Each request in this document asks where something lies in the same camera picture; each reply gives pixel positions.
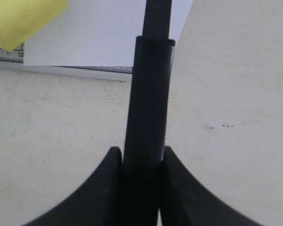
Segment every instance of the yellow sticky note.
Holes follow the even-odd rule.
[[[67,0],[0,0],[0,48],[13,51],[67,6]]]

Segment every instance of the white paper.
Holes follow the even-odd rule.
[[[179,40],[193,0],[173,0],[170,38]],[[146,0],[69,0],[25,43],[24,65],[132,66]]]

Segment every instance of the ruler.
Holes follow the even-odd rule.
[[[24,44],[14,51],[8,52],[0,49],[0,68],[14,70],[62,74],[78,77],[90,77],[96,79],[108,79],[117,81],[128,81],[132,73],[131,67],[59,67],[59,66],[24,66]]]

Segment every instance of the black tube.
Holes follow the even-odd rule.
[[[136,39],[123,167],[148,183],[163,160],[174,40]]]

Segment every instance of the white wall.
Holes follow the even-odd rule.
[[[0,70],[0,226],[48,210],[123,147],[129,88]],[[283,0],[195,0],[167,144],[221,199],[283,226]]]

